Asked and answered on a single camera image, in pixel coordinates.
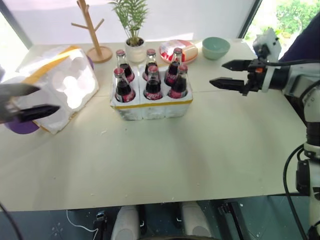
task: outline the bottle cap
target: bottle cap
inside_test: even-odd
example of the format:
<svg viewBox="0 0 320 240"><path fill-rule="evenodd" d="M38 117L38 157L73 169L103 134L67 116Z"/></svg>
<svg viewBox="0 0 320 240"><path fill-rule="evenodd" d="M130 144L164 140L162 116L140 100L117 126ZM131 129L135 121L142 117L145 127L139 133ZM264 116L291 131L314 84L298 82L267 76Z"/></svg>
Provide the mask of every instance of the bottle cap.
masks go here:
<svg viewBox="0 0 320 240"><path fill-rule="evenodd" d="M148 68L148 72L149 72L149 73L155 73L155 72L157 72L157 71L158 71L158 67L155 66L155 65L152 65L152 66L150 66L150 67Z"/></svg>
<svg viewBox="0 0 320 240"><path fill-rule="evenodd" d="M126 52L123 51L122 49L119 49L119 50L117 50L117 51L115 52L115 54L116 54L117 56L124 56L124 55L126 55Z"/></svg>
<svg viewBox="0 0 320 240"><path fill-rule="evenodd" d="M121 67L117 67L117 68L113 71L114 75L121 75L121 74L123 74L124 72L125 72L125 70L123 70L123 68L121 68Z"/></svg>
<svg viewBox="0 0 320 240"><path fill-rule="evenodd" d="M153 48L149 48L149 49L146 51L146 54L147 54L147 55L155 55L155 54L156 54L156 50L154 50Z"/></svg>
<svg viewBox="0 0 320 240"><path fill-rule="evenodd" d="M179 70L179 72L186 73L188 71L188 66L185 64L182 64L182 65L178 66L178 70Z"/></svg>
<svg viewBox="0 0 320 240"><path fill-rule="evenodd" d="M180 47L176 47L176 48L173 50L173 52L174 52L175 54L182 54L182 49L181 49Z"/></svg>

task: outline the floor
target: floor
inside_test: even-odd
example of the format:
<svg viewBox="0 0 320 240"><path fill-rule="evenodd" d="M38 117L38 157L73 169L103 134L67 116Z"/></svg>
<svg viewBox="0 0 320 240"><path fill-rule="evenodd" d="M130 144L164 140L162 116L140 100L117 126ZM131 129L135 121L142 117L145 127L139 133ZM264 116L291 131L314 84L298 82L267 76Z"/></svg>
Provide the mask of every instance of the floor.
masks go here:
<svg viewBox="0 0 320 240"><path fill-rule="evenodd" d="M238 202L244 222L252 240L299 240L300 235L289 208L288 201L283 196L256 196L228 199L228 202ZM293 202L298 215L307 231L309 228L309 200L308 197L294 196ZM215 201L198 201L206 215L211 231L217 239L222 239L220 225L217 221L219 213L215 211ZM97 212L105 210L107 213L107 231L103 239L110 239L114 221L119 207L92 208L69 211L69 218L77 225L93 227ZM148 204L145 206L148 236L182 235L182 229L177 227L170 203ZM84 229L72 226L65 210L13 212L25 240L91 240L93 234ZM230 240L238 240L237 231L231 214L224 214ZM0 239L15 240L16 236L0 213Z"/></svg>

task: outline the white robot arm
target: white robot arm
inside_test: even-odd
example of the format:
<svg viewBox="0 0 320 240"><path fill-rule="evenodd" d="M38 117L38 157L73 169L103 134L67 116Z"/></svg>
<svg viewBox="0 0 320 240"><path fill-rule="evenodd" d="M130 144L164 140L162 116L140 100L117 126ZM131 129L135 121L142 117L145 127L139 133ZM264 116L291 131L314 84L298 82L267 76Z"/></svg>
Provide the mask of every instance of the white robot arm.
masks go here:
<svg viewBox="0 0 320 240"><path fill-rule="evenodd" d="M320 62L319 60L296 60L277 62L281 46L272 28L259 35L253 43L257 54L254 60L232 60L222 66L232 71L248 71L248 80L221 77L209 82L217 88L239 91L246 96L249 91L267 92L281 90L284 95L299 98L306 122L306 142L297 147L288 158L283 183L285 192L304 240L319 240L320 237ZM304 152L306 160L298 161L296 189L310 197L308 238L304 233L288 187L286 173L291 158Z"/></svg>

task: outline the bottle neck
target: bottle neck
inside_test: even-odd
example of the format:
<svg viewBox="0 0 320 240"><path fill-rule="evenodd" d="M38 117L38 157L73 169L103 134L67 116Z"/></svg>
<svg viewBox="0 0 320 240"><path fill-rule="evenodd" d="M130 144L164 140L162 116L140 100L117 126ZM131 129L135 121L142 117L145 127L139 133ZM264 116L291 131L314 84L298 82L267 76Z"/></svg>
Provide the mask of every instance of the bottle neck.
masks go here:
<svg viewBox="0 0 320 240"><path fill-rule="evenodd" d="M180 65L182 63L182 54L181 53L174 53L172 57L172 62L178 62Z"/></svg>
<svg viewBox="0 0 320 240"><path fill-rule="evenodd" d="M147 55L146 56L146 64L156 63L156 55Z"/></svg>
<svg viewBox="0 0 320 240"><path fill-rule="evenodd" d="M187 73L186 72L178 72L178 77L182 79L187 79Z"/></svg>
<svg viewBox="0 0 320 240"><path fill-rule="evenodd" d="M159 73L154 71L149 72L148 81L151 81L151 80L154 80L160 83Z"/></svg>
<svg viewBox="0 0 320 240"><path fill-rule="evenodd" d="M120 74L120 75L115 75L115 79L116 79L116 83L118 84L119 82L126 82L127 84L129 84L128 80L126 79L126 76L124 73Z"/></svg>
<svg viewBox="0 0 320 240"><path fill-rule="evenodd" d="M123 56L116 56L117 60L118 60L118 68L120 68L122 65L124 64L128 64L126 55Z"/></svg>

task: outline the white pot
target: white pot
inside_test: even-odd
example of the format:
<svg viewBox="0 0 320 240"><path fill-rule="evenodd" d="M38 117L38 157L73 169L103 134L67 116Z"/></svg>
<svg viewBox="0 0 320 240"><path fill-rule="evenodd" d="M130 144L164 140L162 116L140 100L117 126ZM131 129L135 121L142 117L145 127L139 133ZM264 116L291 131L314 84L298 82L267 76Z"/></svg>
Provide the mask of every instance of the white pot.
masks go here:
<svg viewBox="0 0 320 240"><path fill-rule="evenodd" d="M146 42L140 46L129 46L127 41L124 43L126 57L130 62L141 63L146 59Z"/></svg>

